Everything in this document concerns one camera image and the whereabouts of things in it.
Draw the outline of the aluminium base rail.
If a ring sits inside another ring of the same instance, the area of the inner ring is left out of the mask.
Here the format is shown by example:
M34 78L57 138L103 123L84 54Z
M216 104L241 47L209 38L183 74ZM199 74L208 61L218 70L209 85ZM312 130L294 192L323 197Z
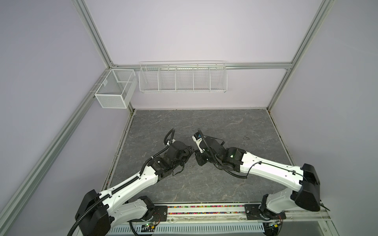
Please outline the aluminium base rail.
M325 210L298 207L261 217L259 203L157 204L152 219L121 223L110 236L336 236Z

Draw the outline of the aluminium left side bar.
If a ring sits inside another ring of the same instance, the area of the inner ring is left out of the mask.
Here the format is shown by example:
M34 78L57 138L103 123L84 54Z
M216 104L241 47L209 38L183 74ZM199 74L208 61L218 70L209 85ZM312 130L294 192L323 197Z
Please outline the aluminium left side bar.
M7 235L30 198L34 195L39 185L51 169L52 165L60 155L67 142L87 114L95 99L95 92L99 89L105 77L111 69L106 69L92 86L85 98L81 101L74 113L70 116L58 135L48 146L39 161L32 168L26 179L17 189L10 201L1 212L1 235Z

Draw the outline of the aluminium frame corner post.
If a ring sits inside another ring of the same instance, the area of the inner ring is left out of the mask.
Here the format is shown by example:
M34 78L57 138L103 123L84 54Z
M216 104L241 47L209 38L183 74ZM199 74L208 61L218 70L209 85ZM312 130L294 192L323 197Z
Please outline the aluminium frame corner post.
M105 44L99 34L99 31L95 25L95 22L91 16L89 8L85 1L82 0L72 0L73 6L75 7L76 12L78 13L81 22L83 23L89 37L94 44L103 64L105 65L105 71L103 75L99 78L98 82L95 83L95 88L99 88L101 83L105 79L106 72L109 72L110 69L116 67L116 65L111 60L111 57L105 47Z
M290 78L294 74L295 70L298 68L301 59L304 57L305 53L307 52L309 46L311 45L312 41L314 40L316 34L320 30L324 20L330 13L332 7L334 6L335 1L332 0L324 0L321 2L317 12L315 13L314 18L312 19L309 28L307 29L303 40L301 41L292 61L291 67L286 69L286 72L280 81L276 91L274 92L272 99L270 100L267 111L271 113L274 106L278 102L280 95L282 94L284 88L286 87L287 83L289 82Z

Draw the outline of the aluminium frame corner post left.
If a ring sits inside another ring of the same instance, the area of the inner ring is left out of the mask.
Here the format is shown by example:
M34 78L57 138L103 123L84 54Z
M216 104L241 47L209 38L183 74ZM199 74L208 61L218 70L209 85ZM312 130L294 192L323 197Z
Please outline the aluminium frame corner post left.
M110 69L116 67L116 65L111 60L111 57L105 47L105 44L99 34L99 31L95 25L95 22L91 16L89 8L85 1L82 0L72 0L73 6L75 7L76 12L78 13L81 22L83 23L89 37L94 44L103 64L105 65L105 71L103 75L99 78L98 82L95 83L95 88L99 88L101 83L105 79L106 72L109 72Z

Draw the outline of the aluminium frame corner post right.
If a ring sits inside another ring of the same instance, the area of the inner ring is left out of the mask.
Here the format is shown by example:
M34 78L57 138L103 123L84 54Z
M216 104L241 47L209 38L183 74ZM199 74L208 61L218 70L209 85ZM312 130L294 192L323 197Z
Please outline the aluminium frame corner post right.
M291 67L286 69L286 72L280 81L276 91L274 92L272 99L270 100L267 111L271 113L274 106L278 102L280 95L282 94L284 88L286 87L287 83L289 82L290 78L294 74L295 70L298 68L301 59L304 57L305 53L307 52L309 46L311 45L312 41L314 40L316 34L320 30L324 20L330 13L332 7L334 6L335 1L332 0L324 0L321 2L317 12L315 13L314 18L312 19L309 28L307 29L303 40L301 41L292 61Z

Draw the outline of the aluminium horizontal back bar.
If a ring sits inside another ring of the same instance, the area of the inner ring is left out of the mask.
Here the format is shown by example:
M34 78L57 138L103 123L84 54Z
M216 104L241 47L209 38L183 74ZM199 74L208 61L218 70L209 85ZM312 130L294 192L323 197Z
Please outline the aluminium horizontal back bar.
M183 61L183 62L140 62L135 65L113 65L113 69L133 69L139 71L144 67L167 67L167 68L200 68L220 67L226 70L247 70L247 69L290 69L290 62L268 62L268 63L227 63L224 61Z

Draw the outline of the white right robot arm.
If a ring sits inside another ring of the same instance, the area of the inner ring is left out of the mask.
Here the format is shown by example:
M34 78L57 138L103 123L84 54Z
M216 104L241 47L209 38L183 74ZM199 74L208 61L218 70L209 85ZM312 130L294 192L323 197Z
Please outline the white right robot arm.
M286 187L278 193L264 195L258 206L246 209L248 217L264 221L283 219L285 210L295 207L312 212L320 211L321 183L314 166L281 164L244 149L225 148L224 143L220 143L217 138L199 132L192 139L198 147L195 157L200 166L211 163L236 178L246 179L249 175L256 175Z

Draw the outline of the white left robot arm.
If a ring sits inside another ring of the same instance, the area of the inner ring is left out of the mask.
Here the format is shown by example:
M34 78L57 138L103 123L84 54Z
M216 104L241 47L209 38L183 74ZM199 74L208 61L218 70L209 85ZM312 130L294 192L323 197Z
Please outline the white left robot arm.
M152 218L155 206L148 197L139 197L134 202L129 200L172 175L176 167L184 167L193 152L193 147L181 141L168 142L163 150L148 158L141 170L130 178L101 192L94 189L87 192L68 235L72 236L79 229L84 236L105 236L119 224Z

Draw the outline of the small white mesh basket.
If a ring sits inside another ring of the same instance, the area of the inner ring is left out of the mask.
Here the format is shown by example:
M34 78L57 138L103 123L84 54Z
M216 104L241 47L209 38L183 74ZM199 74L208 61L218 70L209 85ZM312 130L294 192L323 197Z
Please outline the small white mesh basket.
M110 69L95 92L102 108L127 109L137 86L132 69Z

